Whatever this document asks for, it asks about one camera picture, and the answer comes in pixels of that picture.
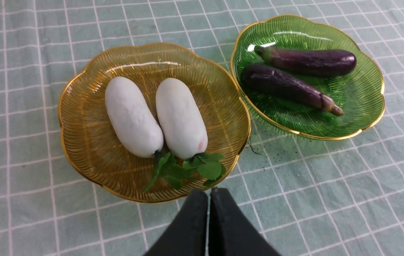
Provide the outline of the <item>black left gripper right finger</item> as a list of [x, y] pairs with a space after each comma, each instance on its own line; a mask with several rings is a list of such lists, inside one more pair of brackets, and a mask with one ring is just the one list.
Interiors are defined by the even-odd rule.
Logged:
[[210, 256], [279, 256], [249, 222], [226, 188], [211, 190]]

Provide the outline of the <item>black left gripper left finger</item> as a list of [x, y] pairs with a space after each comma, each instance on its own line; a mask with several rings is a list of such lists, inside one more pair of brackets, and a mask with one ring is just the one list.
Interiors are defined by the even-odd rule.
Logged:
[[181, 210], [169, 224], [146, 256], [204, 256], [208, 196], [201, 189], [193, 189]]

